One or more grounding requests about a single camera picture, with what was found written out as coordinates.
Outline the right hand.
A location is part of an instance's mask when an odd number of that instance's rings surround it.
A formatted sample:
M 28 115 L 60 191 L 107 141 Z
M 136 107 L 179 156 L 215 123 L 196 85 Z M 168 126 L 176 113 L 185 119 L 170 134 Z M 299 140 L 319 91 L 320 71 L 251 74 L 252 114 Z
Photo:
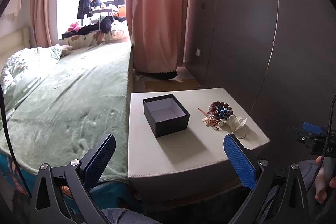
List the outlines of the right hand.
M 325 157 L 321 169 L 315 179 L 315 199 L 318 203 L 323 203 L 327 199 L 327 190 L 335 189 L 335 176 L 332 177 L 335 167 L 335 159 Z

